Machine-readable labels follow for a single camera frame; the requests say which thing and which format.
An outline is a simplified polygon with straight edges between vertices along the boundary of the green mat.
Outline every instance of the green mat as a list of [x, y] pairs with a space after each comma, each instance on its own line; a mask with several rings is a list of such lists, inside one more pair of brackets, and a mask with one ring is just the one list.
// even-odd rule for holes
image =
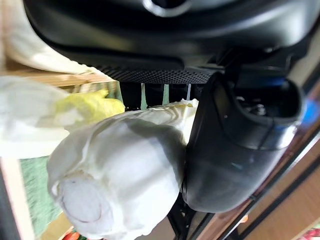
[[30, 217], [37, 238], [46, 230], [47, 224], [62, 212], [48, 194], [47, 161], [47, 156], [20, 160]]

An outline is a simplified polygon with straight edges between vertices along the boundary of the orange object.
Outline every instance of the orange object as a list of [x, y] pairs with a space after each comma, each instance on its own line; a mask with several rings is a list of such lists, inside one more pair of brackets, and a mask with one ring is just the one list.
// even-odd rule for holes
[[247, 221], [248, 221], [248, 215], [245, 215], [241, 220], [240, 220], [240, 223], [241, 224], [244, 224], [244, 223], [246, 223]]
[[78, 240], [80, 238], [80, 234], [78, 232], [71, 232], [64, 236], [62, 240]]

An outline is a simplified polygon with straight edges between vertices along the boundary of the circular opening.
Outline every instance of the circular opening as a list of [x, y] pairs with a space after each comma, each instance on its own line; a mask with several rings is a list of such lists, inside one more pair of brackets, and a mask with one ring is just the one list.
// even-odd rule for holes
[[152, 0], [152, 2], [164, 9], [174, 9], [184, 4], [187, 0]]

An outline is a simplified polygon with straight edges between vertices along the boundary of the black plastic casing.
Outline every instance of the black plastic casing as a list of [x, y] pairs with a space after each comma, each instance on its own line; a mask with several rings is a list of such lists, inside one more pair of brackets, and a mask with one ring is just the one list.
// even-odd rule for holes
[[268, 117], [246, 112], [223, 74], [211, 77], [187, 146], [183, 198], [192, 209], [229, 211], [248, 199], [270, 174], [305, 111], [302, 92], [288, 84], [295, 114]]

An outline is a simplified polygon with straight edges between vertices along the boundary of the mesh grille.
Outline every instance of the mesh grille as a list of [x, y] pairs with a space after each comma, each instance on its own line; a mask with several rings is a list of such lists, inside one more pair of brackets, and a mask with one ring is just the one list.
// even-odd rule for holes
[[211, 69], [187, 68], [185, 70], [136, 70], [111, 69], [95, 66], [104, 74], [119, 82], [146, 84], [205, 84], [215, 72]]

